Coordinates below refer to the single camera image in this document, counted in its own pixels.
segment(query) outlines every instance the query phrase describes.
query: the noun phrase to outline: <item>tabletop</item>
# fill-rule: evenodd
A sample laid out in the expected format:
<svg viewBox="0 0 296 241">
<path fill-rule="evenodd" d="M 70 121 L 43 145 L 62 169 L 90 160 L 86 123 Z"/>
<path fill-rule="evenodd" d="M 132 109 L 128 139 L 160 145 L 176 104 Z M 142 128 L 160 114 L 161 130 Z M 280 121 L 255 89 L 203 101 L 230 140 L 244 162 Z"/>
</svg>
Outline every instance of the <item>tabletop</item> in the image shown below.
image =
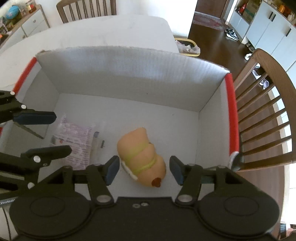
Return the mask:
<svg viewBox="0 0 296 241">
<path fill-rule="evenodd" d="M 163 18 L 117 15 L 83 19 L 35 34 L 4 51 L 0 55 L 0 89 L 11 91 L 32 57 L 42 50 L 107 45 L 179 53 Z"/>
</svg>

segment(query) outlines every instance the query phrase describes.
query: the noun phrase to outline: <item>brown nose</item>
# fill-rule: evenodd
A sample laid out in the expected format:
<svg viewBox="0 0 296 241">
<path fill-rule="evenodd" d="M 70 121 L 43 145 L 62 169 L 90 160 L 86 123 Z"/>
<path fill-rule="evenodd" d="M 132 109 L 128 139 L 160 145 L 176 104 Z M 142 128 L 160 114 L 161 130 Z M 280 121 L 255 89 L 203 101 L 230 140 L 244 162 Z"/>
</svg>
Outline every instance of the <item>brown nose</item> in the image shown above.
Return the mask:
<svg viewBox="0 0 296 241">
<path fill-rule="evenodd" d="M 152 182 L 151 185 L 156 188 L 160 188 L 161 178 L 157 177 Z"/>
</svg>

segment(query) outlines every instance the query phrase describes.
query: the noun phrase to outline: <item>chair back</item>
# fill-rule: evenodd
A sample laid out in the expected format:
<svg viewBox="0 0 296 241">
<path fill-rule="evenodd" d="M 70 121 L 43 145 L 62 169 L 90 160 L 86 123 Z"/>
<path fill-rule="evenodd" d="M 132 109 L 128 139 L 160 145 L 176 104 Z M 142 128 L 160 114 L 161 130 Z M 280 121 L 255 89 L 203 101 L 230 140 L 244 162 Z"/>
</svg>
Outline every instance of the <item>chair back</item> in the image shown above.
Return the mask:
<svg viewBox="0 0 296 241">
<path fill-rule="evenodd" d="M 241 86 L 241 84 L 246 80 L 246 78 L 249 76 L 249 74 L 252 73 L 255 66 L 259 63 L 261 67 L 264 69 L 265 73 L 261 75 L 261 77 L 253 82 L 249 87 L 247 87 L 244 91 L 242 91 L 240 94 L 237 94 L 237 89 Z M 266 151 L 272 147 L 279 146 L 289 140 L 292 139 L 292 151 L 291 152 L 282 152 L 280 155 L 264 158 L 261 160 L 253 161 L 253 162 L 247 162 L 243 163 L 241 170 L 252 170 L 252 169 L 260 169 L 260 168 L 266 168 L 266 167 L 272 167 L 272 166 L 280 166 L 280 165 L 286 165 L 296 162 L 296 89 L 291 82 L 289 76 L 285 72 L 285 70 L 282 68 L 282 66 L 267 52 L 263 51 L 262 49 L 257 49 L 248 62 L 246 63 L 245 67 L 241 71 L 241 73 L 238 75 L 238 77 L 234 81 L 234 88 L 237 94 L 237 103 L 244 99 L 250 91 L 252 91 L 255 87 L 258 86 L 258 84 L 264 80 L 267 76 L 271 79 L 272 83 L 265 89 L 260 91 L 258 94 L 256 94 L 254 97 L 252 97 L 249 101 L 247 101 L 244 105 L 242 105 L 240 108 L 238 108 L 238 114 L 240 115 L 243 111 L 245 111 L 247 108 L 249 108 L 251 105 L 256 103 L 261 97 L 268 94 L 273 87 L 276 87 L 279 96 L 276 96 L 275 98 L 269 100 L 266 104 L 263 104 L 262 106 L 258 107 L 251 113 L 249 113 L 247 116 L 243 117 L 239 120 L 239 128 L 240 128 L 240 135 L 241 135 L 241 148 L 242 148 L 242 154 L 243 157 Z M 260 121 L 257 121 L 255 124 L 249 124 L 251 123 L 250 119 L 260 112 L 263 112 L 267 108 L 270 108 L 271 106 L 274 106 L 275 103 L 277 103 L 280 99 L 282 99 L 284 108 L 281 110 L 273 111 L 273 113 L 266 118 L 261 119 Z M 268 122 L 276 119 L 283 113 L 287 112 L 288 115 L 288 121 L 285 123 L 277 122 L 275 127 L 267 130 L 267 131 L 260 131 L 260 128 L 267 124 Z M 244 151 L 244 146 L 246 144 L 249 144 L 251 142 L 255 142 L 258 140 L 261 140 L 263 138 L 267 138 L 268 136 L 279 132 L 279 130 L 285 128 L 286 126 L 290 125 L 291 134 L 288 136 L 282 136 L 277 140 L 268 142 L 264 145 L 256 146 L 255 148 L 252 148 L 251 150 Z M 251 132 L 257 133 L 255 136 L 251 138 L 244 138 L 245 133 Z"/>
<path fill-rule="evenodd" d="M 84 12 L 84 18 L 90 18 L 90 17 L 94 18 L 94 17 L 102 16 L 99 0 L 89 0 L 89 6 L 87 6 L 86 1 L 87 0 L 61 0 L 57 4 L 57 10 L 59 12 L 59 15 L 63 23 L 69 22 L 64 10 L 64 7 L 66 8 L 67 6 L 69 8 L 72 21 L 75 21 L 77 18 L 79 20 L 83 18 L 80 11 L 81 6 Z M 110 0 L 111 12 L 108 12 L 107 10 L 106 0 L 102 0 L 102 1 L 103 1 L 103 11 L 104 11 L 103 16 L 107 16 L 108 14 L 116 15 L 116 0 Z"/>
</svg>

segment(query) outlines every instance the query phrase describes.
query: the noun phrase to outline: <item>orange plush toy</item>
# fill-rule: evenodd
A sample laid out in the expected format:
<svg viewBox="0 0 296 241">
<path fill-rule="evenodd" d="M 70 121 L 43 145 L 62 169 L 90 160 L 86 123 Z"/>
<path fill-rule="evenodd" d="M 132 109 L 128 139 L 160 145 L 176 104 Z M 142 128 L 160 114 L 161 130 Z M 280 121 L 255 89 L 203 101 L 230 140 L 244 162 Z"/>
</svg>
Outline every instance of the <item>orange plush toy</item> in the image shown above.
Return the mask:
<svg viewBox="0 0 296 241">
<path fill-rule="evenodd" d="M 148 187 L 160 187 L 166 174 L 165 162 L 156 154 L 145 128 L 125 134 L 117 143 L 117 151 L 123 168 L 134 180 Z"/>
</svg>

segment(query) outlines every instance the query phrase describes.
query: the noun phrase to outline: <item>shoe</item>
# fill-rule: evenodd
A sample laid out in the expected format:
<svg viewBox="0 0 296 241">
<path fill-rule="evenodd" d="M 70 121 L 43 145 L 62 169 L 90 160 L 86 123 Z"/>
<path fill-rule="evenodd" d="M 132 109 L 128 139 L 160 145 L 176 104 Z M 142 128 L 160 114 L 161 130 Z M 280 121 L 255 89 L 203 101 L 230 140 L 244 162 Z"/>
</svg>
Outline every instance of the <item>shoe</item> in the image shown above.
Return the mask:
<svg viewBox="0 0 296 241">
<path fill-rule="evenodd" d="M 229 32 L 231 32 L 231 31 L 233 31 L 232 28 L 227 28 L 227 29 L 225 29 L 225 33 L 229 33 Z"/>
<path fill-rule="evenodd" d="M 269 82 L 268 80 L 265 80 L 262 88 L 265 90 L 268 86 L 269 86 Z"/>
<path fill-rule="evenodd" d="M 252 73 L 253 73 L 255 79 L 259 79 L 261 77 L 261 75 L 257 74 L 257 72 L 255 70 L 253 70 Z"/>
<path fill-rule="evenodd" d="M 251 55 L 252 55 L 251 53 L 246 54 L 245 57 L 244 57 L 244 59 L 245 60 L 249 60 L 249 58 L 251 57 Z"/>
<path fill-rule="evenodd" d="M 233 32 L 228 32 L 226 33 L 226 36 L 231 38 L 231 39 L 234 39 L 234 40 L 239 40 L 239 38 L 237 37 L 236 33 L 233 31 Z"/>
</svg>

